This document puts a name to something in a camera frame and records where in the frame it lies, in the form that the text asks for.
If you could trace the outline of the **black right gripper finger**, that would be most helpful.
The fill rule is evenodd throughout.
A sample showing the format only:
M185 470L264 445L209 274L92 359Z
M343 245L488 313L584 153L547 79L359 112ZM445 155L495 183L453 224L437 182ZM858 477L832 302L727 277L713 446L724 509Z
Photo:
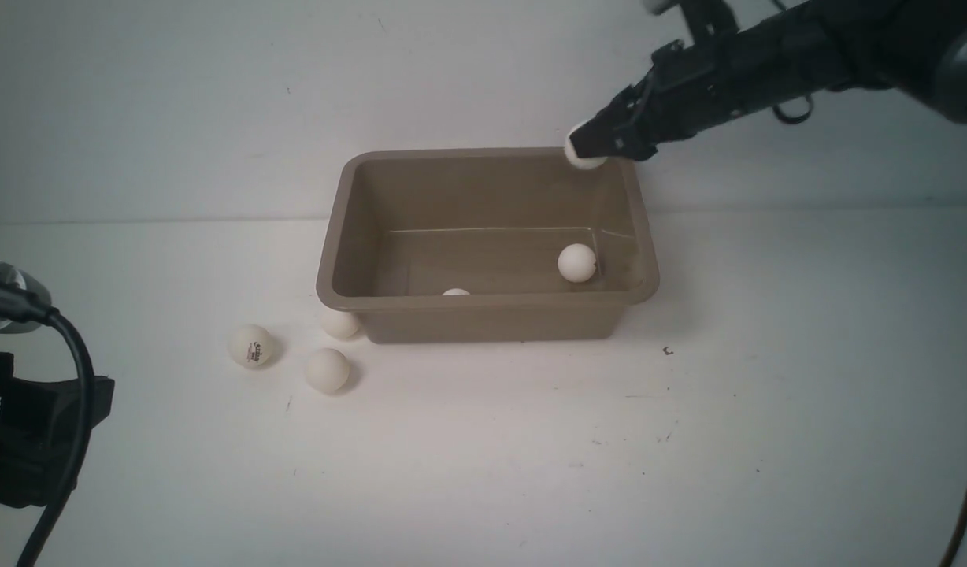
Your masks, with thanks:
M614 158L628 159L629 161L649 161L658 153L656 144L647 143L639 137L636 139L622 135L613 137L612 150Z
M621 125L624 125L621 118L591 118L574 126L569 133L569 147L574 157L627 159L627 144L617 145Z

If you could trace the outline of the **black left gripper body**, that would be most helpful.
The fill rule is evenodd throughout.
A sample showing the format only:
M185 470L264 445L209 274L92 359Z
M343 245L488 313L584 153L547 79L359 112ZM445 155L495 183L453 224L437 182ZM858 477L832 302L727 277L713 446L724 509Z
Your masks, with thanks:
M47 506L76 440L77 380L35 383L14 374L0 352L0 505Z

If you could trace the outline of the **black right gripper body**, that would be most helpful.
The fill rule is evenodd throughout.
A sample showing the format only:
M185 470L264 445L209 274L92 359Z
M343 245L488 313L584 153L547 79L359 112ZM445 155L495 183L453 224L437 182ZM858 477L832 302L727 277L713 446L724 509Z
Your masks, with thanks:
M739 50L722 60L674 60L652 64L637 83L606 105L602 118L621 118L619 135L658 145L772 106L774 39L738 39Z

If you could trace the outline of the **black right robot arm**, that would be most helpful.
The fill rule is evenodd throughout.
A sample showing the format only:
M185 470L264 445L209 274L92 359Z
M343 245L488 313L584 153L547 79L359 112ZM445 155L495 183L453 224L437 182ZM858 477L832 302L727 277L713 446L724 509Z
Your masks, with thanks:
M675 40L650 69L566 137L582 169L605 158L646 161L664 143L813 94L895 89L955 124L967 124L967 1L805 1L740 28L724 1L647 1L679 8L692 43Z

